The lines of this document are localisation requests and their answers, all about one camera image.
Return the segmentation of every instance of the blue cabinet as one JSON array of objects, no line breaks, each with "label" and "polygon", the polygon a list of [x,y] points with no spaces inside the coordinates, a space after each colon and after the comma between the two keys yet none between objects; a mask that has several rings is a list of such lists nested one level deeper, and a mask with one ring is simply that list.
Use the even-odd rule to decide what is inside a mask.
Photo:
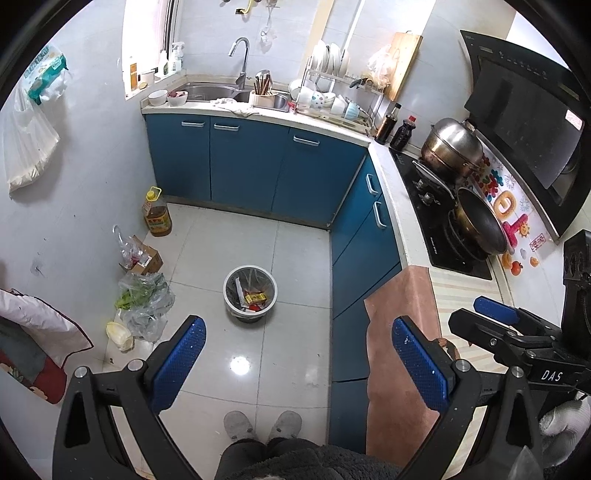
[{"label": "blue cabinet", "polygon": [[333,320],[331,347],[331,380],[333,382],[357,380],[369,376],[366,341],[369,316],[363,301],[401,270],[400,264],[396,265]]},{"label": "blue cabinet", "polygon": [[289,127],[211,117],[212,201],[270,212]]},{"label": "blue cabinet", "polygon": [[313,132],[290,128],[273,213],[327,225],[367,150]]},{"label": "blue cabinet", "polygon": [[340,315],[400,263],[383,195],[333,266],[333,318]]},{"label": "blue cabinet", "polygon": [[373,202],[378,199],[381,193],[382,190],[375,174],[374,164],[367,155],[330,228],[333,265],[345,250],[345,247],[349,245],[363,220],[365,220]]},{"label": "blue cabinet", "polygon": [[368,405],[367,380],[331,385],[329,445],[365,453]]},{"label": "blue cabinet", "polygon": [[211,200],[209,117],[152,113],[146,115],[156,183],[165,195]]}]

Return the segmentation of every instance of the cooking pot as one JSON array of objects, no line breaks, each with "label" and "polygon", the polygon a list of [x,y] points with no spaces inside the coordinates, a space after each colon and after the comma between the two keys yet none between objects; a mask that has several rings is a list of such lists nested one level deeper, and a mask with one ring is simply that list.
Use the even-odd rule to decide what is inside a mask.
[{"label": "cooking pot", "polygon": [[443,118],[431,126],[421,149],[421,158],[445,180],[467,178],[482,165],[482,144],[474,126],[453,118]]}]

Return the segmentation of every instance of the blue gripper pad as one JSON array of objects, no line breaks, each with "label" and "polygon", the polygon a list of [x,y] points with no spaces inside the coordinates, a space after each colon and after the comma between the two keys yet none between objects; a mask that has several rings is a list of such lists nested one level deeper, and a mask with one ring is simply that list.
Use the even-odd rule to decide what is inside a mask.
[{"label": "blue gripper pad", "polygon": [[205,322],[195,317],[154,377],[151,409],[157,415],[170,408],[205,346]]},{"label": "blue gripper pad", "polygon": [[474,311],[505,325],[514,325],[519,322],[517,311],[513,307],[486,297],[478,297],[474,300]]},{"label": "blue gripper pad", "polygon": [[449,406],[447,381],[402,319],[392,325],[392,343],[425,405],[443,412]]}]

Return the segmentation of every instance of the hand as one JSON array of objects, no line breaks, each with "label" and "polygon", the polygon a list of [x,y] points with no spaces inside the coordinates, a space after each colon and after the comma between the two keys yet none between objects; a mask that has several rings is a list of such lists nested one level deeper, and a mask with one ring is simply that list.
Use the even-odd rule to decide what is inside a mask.
[{"label": "hand", "polygon": [[540,420],[544,467],[564,462],[591,424],[588,398],[570,400]]}]

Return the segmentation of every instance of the cooking oil jug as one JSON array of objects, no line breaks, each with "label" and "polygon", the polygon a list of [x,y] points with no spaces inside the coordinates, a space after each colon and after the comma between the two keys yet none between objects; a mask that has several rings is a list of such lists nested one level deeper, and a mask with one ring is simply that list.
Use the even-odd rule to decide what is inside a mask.
[{"label": "cooking oil jug", "polygon": [[173,221],[170,219],[166,201],[160,198],[161,193],[162,189],[151,187],[142,207],[146,224],[154,236],[168,235],[173,229]]}]

